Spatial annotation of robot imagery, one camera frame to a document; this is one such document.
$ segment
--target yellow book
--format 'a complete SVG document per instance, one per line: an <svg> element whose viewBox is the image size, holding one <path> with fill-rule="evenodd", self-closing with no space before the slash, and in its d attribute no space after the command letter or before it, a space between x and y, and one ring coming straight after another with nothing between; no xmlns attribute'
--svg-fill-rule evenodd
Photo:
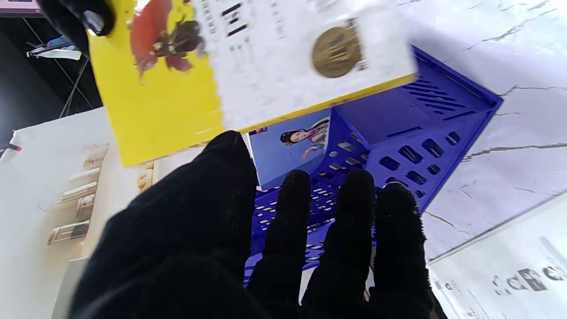
<svg viewBox="0 0 567 319"><path fill-rule="evenodd" d="M91 37L124 166L413 81L389 0L113 0Z"/></svg>

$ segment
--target gold coin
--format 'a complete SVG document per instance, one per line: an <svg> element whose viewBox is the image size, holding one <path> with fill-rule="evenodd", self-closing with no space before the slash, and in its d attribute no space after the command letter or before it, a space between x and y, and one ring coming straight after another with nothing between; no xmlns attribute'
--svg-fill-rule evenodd
<svg viewBox="0 0 567 319"><path fill-rule="evenodd" d="M351 29L331 28L319 36L311 58L313 66L321 75L340 78L362 59L360 42Z"/></svg>

